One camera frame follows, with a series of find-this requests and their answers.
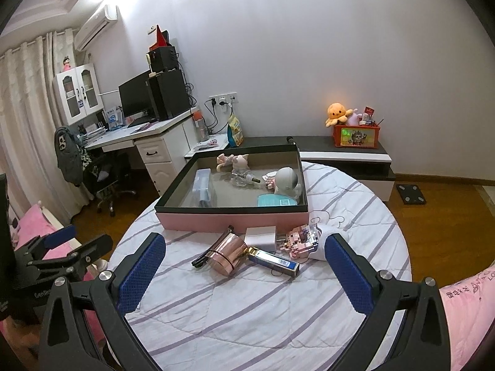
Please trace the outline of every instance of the wall outlet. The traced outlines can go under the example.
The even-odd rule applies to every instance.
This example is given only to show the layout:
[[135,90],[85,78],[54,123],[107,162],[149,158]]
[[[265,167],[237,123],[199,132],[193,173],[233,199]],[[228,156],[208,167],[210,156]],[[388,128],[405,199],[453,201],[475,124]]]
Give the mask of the wall outlet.
[[218,95],[217,102],[218,102],[218,104],[220,106],[224,106],[225,105],[224,103],[228,103],[229,102],[227,99],[228,99],[227,95]]
[[235,104],[235,103],[238,103],[238,99],[237,99],[237,93],[236,92],[232,92],[232,93],[224,93],[222,95],[218,95],[218,96],[212,96],[216,99],[217,103],[220,104],[220,102],[225,102],[227,104],[229,103],[232,103],[232,104]]
[[217,102],[217,104],[218,104],[218,96],[210,96],[208,99],[209,99],[207,101],[208,104],[211,104],[211,99],[215,99],[215,102]]
[[227,96],[227,103],[232,103],[232,104],[239,103],[239,101],[237,100],[237,92],[227,93],[226,96]]

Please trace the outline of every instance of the air conditioner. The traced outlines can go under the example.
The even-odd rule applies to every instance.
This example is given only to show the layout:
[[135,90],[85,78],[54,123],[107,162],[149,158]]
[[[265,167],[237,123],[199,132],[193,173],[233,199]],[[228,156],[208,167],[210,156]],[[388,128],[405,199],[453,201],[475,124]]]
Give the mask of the air conditioner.
[[74,38],[77,51],[84,51],[90,42],[111,24],[117,22],[117,6],[105,5],[96,11],[81,27]]

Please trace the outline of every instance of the white bedsheet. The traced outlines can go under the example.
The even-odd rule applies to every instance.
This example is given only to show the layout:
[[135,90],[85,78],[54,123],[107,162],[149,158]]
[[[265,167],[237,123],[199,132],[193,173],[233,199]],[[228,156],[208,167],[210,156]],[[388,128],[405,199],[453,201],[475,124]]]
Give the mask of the white bedsheet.
[[[335,168],[303,162],[310,219],[346,230],[349,244],[377,270],[411,280],[409,254],[394,217],[363,184]],[[273,276],[245,263],[227,279],[191,261],[218,234],[164,230],[153,202],[118,244],[113,270],[151,232],[167,252],[127,320],[164,370],[326,370],[364,319],[356,313],[328,263],[308,260],[299,275]],[[396,313],[368,369],[381,364],[402,312]]]

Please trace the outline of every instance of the computer monitor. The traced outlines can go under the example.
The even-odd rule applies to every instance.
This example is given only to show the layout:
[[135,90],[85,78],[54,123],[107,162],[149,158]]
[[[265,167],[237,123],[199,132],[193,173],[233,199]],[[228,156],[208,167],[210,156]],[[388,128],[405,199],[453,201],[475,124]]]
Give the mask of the computer monitor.
[[122,103],[124,117],[132,116],[142,111],[148,113],[147,116],[134,120],[130,124],[131,126],[150,122],[155,118],[152,101],[148,93],[148,86],[146,85],[150,72],[148,70],[119,86],[120,102]]

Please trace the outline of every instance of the snack bag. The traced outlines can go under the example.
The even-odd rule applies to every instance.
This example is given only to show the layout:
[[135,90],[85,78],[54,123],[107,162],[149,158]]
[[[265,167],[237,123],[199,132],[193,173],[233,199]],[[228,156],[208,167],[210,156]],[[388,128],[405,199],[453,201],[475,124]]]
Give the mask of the snack bag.
[[230,147],[239,146],[244,141],[243,130],[241,129],[241,123],[239,119],[232,113],[229,117],[227,127],[227,138],[229,140]]

